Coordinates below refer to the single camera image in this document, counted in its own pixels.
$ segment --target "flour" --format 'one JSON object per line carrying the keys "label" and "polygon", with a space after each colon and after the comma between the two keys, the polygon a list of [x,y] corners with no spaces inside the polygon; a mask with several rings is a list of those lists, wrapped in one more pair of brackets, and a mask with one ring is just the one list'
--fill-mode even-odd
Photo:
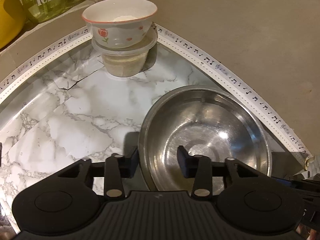
{"label": "flour", "polygon": [[137,19],[137,17],[134,17],[132,15],[122,15],[113,19],[113,22],[122,22],[122,21],[129,21],[129,20],[135,20],[135,19]]}
{"label": "flour", "polygon": [[107,71],[116,77],[131,77],[138,74],[146,62],[148,51],[133,56],[109,56],[102,54]]}

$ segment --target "white edging strip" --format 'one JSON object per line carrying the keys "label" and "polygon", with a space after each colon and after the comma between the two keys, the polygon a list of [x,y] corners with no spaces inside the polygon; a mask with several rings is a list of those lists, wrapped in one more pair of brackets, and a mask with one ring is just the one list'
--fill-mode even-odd
{"label": "white edging strip", "polygon": [[[297,161],[307,169],[313,156],[301,142],[293,130],[284,122],[276,111],[266,103],[250,86],[232,73],[222,63],[205,53],[194,44],[186,41],[169,30],[156,25],[158,42],[178,53],[202,72],[224,87],[240,102],[247,106],[260,121],[279,139],[279,141],[292,153]],[[23,82],[34,75],[62,54],[92,38],[87,27],[63,37],[34,57],[15,69],[0,84],[0,104]]]}
{"label": "white edging strip", "polygon": [[83,27],[43,49],[21,64],[0,83],[0,104],[23,82],[50,62],[92,38],[87,27]]}

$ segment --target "beige wall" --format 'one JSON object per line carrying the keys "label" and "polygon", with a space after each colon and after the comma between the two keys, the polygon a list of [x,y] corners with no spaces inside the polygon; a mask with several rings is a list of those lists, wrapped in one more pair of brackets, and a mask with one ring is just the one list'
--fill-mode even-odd
{"label": "beige wall", "polygon": [[151,0],[154,21],[260,94],[320,154],[320,0]]}

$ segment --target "round pad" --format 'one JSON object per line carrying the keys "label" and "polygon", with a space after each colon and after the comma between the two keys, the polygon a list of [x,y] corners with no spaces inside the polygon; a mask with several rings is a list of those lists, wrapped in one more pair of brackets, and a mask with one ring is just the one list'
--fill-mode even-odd
{"label": "round pad", "polygon": [[259,235],[293,230],[303,214],[303,199],[268,177],[241,178],[220,193],[220,214],[234,227]]}
{"label": "round pad", "polygon": [[35,205],[38,209],[46,212],[59,212],[71,205],[72,197],[63,191],[44,192],[40,194]]}
{"label": "round pad", "polygon": [[21,230],[66,234],[89,223],[99,207],[99,197],[80,180],[48,177],[20,192],[12,213]]}
{"label": "round pad", "polygon": [[255,190],[244,196],[248,207],[257,211],[273,211],[281,205],[281,198],[273,192]]}

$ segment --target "yellow pot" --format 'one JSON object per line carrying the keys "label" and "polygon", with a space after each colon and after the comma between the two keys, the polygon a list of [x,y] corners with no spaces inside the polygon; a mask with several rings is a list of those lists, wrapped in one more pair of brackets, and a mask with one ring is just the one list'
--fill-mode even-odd
{"label": "yellow pot", "polygon": [[0,0],[0,49],[18,35],[25,21],[20,0]]}

